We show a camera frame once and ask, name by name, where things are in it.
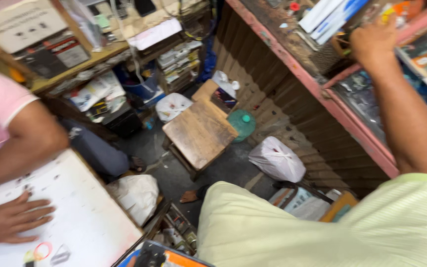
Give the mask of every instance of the light green shirt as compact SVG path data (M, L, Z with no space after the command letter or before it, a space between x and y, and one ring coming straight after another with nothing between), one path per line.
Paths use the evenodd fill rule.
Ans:
M298 220L217 182L202 205L197 245L217 267L427 266L427 174L380 185L338 223Z

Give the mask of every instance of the red cap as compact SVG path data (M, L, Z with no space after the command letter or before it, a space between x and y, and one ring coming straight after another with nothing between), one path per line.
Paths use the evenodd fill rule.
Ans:
M300 9L300 5L298 3L293 2L289 5L289 9L293 11L298 11Z

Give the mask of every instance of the black box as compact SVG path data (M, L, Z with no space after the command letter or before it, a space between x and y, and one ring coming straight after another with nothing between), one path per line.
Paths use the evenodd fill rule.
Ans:
M13 54L35 73L50 79L90 59L78 39L67 31Z

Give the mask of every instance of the sandal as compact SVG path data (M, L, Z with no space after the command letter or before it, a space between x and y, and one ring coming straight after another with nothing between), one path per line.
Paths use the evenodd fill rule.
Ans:
M146 171L146 164L137 156L129 156L129 169L135 173L143 173Z

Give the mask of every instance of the cable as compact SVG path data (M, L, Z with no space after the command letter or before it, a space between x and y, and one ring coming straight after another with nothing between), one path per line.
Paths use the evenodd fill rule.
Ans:
M133 8L136 8L136 6L134 5L134 0L130 0L131 4L133 4ZM129 45L129 51L131 52L131 57L133 58L133 63L134 66L136 67L136 76L138 77L139 81L141 82L141 85L146 88L146 90L150 91L151 93L154 93L155 90L149 88L145 83L144 83L144 79L143 77L139 74L139 62L137 60L137 53L136 53L136 48L134 46L132 46L128 40L126 39L124 32L123 32L123 21L120 18L120 15L118 14L118 11L116 10L116 4L115 4L115 0L110 0L110 4L111 4L111 9L112 12L115 14L116 20L118 21L118 25L120 26L120 31L122 32L122 36L123 38L127 41L128 45Z
M213 19L213 25L210 27L210 30L209 30L209 32L204 36L204 37L195 37L195 36L193 36L192 34L190 34L188 31L187 31L187 27L186 27L186 25L184 24L184 22L182 21L182 0L179 0L179 15L177 15L177 16L175 16L175 15L172 15L171 13L169 13L169 11L166 9L166 7L164 6L164 2L163 2L163 0L159 0L160 2L161 2L161 6L162 6L162 9L164 9L164 11L168 14L168 15L170 15L171 17L173 17L173 18L177 18L177 20L181 23L181 27L182 27L182 30L184 31L184 33L189 37L189 38L191 38L191 39L193 39L193 40L196 40L196 41L202 41L202 40L204 40L204 39L207 39L207 38L209 38L209 36L213 33L213 31L214 31L214 29L215 29L215 27L217 26L217 0L212 0L212 15L213 15L213 17L214 17L214 19Z

